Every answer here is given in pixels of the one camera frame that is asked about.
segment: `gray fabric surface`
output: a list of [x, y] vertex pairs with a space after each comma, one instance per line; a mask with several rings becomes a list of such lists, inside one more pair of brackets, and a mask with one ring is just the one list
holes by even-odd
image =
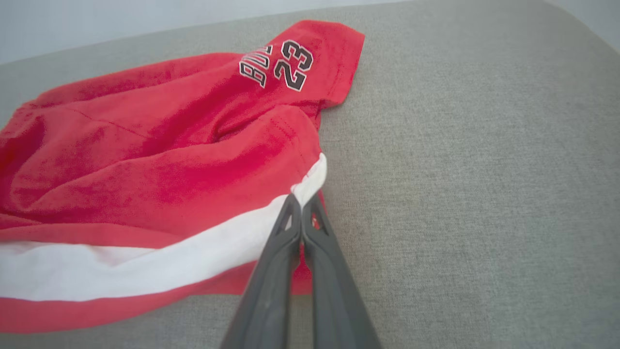
[[[366, 34], [323, 114], [329, 215], [386, 348], [620, 348], [620, 56], [537, 1], [434, 0], [192, 27], [0, 66], [0, 115], [78, 79], [246, 52], [299, 19]], [[238, 297], [191, 297], [3, 348], [216, 348]], [[311, 348], [311, 300], [291, 347]]]

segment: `black plastic tongs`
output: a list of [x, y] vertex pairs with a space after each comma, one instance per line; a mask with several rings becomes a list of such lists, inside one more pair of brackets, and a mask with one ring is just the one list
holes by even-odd
[[323, 205], [286, 198], [221, 349], [285, 349], [291, 275], [304, 244], [312, 270], [315, 349], [381, 348]]

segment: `red jersey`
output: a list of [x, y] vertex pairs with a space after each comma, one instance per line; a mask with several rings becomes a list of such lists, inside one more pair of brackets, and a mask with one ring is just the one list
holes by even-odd
[[[68, 84], [0, 133], [0, 331], [105, 324], [241, 294], [287, 194], [327, 171], [321, 109], [364, 36], [303, 21], [212, 53]], [[293, 292], [311, 289], [302, 263]]]

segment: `red fabric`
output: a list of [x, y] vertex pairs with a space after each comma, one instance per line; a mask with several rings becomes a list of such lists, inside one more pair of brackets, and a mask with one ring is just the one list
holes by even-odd
[[[212, 53], [60, 86], [25, 103], [0, 132], [0, 243], [162, 248], [289, 193], [319, 158], [320, 110], [343, 103], [363, 37], [307, 20], [268, 43], [265, 69], [244, 54]], [[309, 69], [301, 49], [285, 57], [287, 40], [311, 52]], [[286, 69], [275, 72], [279, 61], [305, 76], [301, 89], [286, 83]], [[264, 86], [242, 73], [248, 64]], [[253, 265], [159, 294], [0, 298], [0, 331], [88, 327], [191, 294], [241, 294]], [[302, 263], [293, 292], [310, 290]]]

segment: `white wall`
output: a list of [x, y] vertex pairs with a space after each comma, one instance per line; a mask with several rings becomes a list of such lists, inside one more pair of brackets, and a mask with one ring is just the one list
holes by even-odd
[[[191, 25], [305, 9], [393, 1], [1, 0], [0, 64]], [[572, 13], [620, 52], [620, 0], [550, 2]]]

